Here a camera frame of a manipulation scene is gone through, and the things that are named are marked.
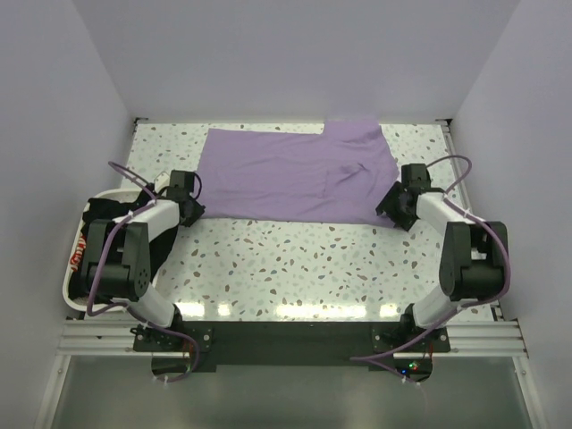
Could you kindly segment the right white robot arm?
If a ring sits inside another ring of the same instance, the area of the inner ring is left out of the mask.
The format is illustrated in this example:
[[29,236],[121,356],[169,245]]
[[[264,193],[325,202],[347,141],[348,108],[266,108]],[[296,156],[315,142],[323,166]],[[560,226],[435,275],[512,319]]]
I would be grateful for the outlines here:
[[401,179],[376,213],[403,231],[425,221],[443,238],[438,285],[401,315],[390,336],[398,343],[394,352],[417,345],[458,313],[507,293],[511,280],[507,226],[455,204],[446,190],[433,186],[426,164],[402,166]]

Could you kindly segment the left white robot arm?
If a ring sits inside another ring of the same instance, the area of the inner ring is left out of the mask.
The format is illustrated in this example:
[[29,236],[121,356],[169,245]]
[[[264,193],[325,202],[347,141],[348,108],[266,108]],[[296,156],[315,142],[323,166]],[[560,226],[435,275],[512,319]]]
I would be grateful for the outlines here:
[[196,172],[173,170],[164,185],[144,181],[132,202],[91,198],[82,216],[86,243],[71,288],[86,295],[90,316],[120,308],[140,321],[135,333],[162,348],[197,352],[179,308],[153,284],[180,227],[190,227],[206,211],[198,202],[203,184]]

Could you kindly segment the purple t-shirt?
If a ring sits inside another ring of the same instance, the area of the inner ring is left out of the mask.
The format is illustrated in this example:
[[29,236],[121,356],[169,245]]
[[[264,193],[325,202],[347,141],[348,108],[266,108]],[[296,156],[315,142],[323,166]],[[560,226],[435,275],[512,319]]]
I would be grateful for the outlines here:
[[376,208],[399,169],[375,120],[319,134],[211,129],[197,172],[210,218],[393,226]]

